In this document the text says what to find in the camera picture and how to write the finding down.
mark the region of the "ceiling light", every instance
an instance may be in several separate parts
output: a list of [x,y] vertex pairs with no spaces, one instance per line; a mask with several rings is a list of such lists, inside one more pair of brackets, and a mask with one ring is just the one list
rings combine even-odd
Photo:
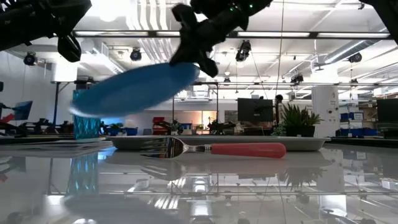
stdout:
[[103,15],[101,15],[99,17],[99,19],[101,19],[104,22],[113,22],[116,19],[116,16],[112,15],[112,14],[104,13]]
[[158,31],[156,32],[157,35],[160,36],[179,36],[180,32],[178,31]]
[[244,61],[243,62],[236,62],[236,67],[237,68],[243,68],[244,67]]
[[113,37],[113,36],[147,37],[148,36],[148,32],[134,31],[134,30],[123,31],[123,32],[118,31],[118,30],[108,30],[108,31],[84,30],[84,31],[75,31],[74,34],[76,37],[96,37],[96,36],[102,36],[102,37]]
[[309,32],[238,32],[239,37],[308,37]]
[[389,33],[381,32],[381,33],[319,33],[318,37],[325,38],[387,38],[389,37]]

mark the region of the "white tray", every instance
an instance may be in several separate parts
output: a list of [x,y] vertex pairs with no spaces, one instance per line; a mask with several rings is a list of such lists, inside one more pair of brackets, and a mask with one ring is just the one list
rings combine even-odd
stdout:
[[[140,141],[148,139],[163,138],[167,136],[116,136],[107,137],[114,146],[120,150],[137,149]],[[181,139],[185,144],[191,146],[203,144],[226,144],[226,143],[263,143],[279,142],[285,145],[288,151],[317,151],[325,141],[330,138],[303,138],[303,137],[279,137],[279,136],[170,136]]]

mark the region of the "robotic arm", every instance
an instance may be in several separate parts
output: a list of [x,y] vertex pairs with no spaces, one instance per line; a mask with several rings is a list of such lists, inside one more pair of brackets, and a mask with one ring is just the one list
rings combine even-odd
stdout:
[[[202,71],[215,77],[218,74],[216,63],[208,58],[212,47],[224,42],[235,28],[246,30],[249,17],[271,2],[272,0],[191,0],[191,6],[174,6],[174,18],[182,25],[181,43],[170,64],[198,63]],[[195,13],[202,13],[207,19],[198,22]]]
[[77,62],[81,48],[72,30],[90,7],[90,0],[0,0],[0,51],[57,36],[58,52]]

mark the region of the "potted plant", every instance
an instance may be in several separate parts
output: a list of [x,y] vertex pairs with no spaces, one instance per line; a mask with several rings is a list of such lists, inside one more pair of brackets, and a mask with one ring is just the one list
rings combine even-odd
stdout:
[[313,137],[315,133],[315,124],[319,124],[319,114],[309,113],[307,107],[303,110],[296,105],[287,104],[284,105],[282,113],[284,119],[286,136],[301,136],[301,137]]
[[109,125],[109,135],[117,136],[121,130],[121,127],[123,127],[122,123],[116,123],[116,124]]
[[286,136],[285,122],[281,122],[278,126],[274,127],[274,131],[272,132],[271,136]]

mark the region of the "fluorescent light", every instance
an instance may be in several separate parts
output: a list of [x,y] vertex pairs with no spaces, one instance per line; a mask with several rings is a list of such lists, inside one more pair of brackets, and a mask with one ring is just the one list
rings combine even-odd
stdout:
[[389,33],[319,33],[318,37],[329,38],[386,38]]
[[309,32],[238,32],[239,37],[308,37]]
[[237,67],[237,68],[243,68],[243,67],[244,67],[244,61],[242,61],[242,62],[236,62],[236,67]]
[[125,35],[125,36],[138,36],[138,37],[145,37],[148,36],[148,32],[143,31],[127,31],[127,32],[120,32],[118,30],[109,30],[109,31],[75,31],[77,37],[85,36],[85,37],[95,37],[97,35],[101,36],[115,36],[115,35]]
[[156,34],[159,36],[169,36],[169,35],[179,36],[180,32],[178,32],[178,31],[158,31],[158,32],[156,32]]

